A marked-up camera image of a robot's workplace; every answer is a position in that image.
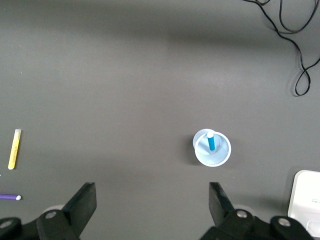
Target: white cup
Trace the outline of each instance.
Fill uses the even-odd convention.
[[[207,133],[213,132],[215,149],[210,150]],[[202,129],[193,137],[193,147],[196,158],[208,167],[218,167],[230,157],[231,144],[229,139],[220,132],[212,129]]]

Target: white device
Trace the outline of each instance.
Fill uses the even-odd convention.
[[[299,221],[312,237],[320,237],[320,172],[295,174],[288,217]]]

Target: yellow marker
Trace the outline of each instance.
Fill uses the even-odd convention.
[[[14,131],[14,137],[12,141],[12,148],[11,148],[9,165],[8,165],[8,169],[10,170],[14,169],[16,165],[20,135],[21,135],[21,129],[16,129]]]

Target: purple marker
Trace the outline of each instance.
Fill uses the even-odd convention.
[[[0,199],[4,200],[21,200],[21,195],[14,195],[14,194],[0,194]]]

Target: dark gray tabletop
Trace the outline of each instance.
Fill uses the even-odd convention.
[[[294,2],[292,28],[314,4]],[[277,1],[266,9],[277,19]],[[306,65],[319,22],[295,37]],[[2,0],[0,66],[0,193],[23,196],[1,218],[27,223],[95,182],[82,239],[195,240],[213,224],[209,182],[268,221],[287,213],[296,172],[320,171],[320,68],[294,97],[296,50],[254,4]],[[224,165],[195,157],[204,128],[229,138]]]

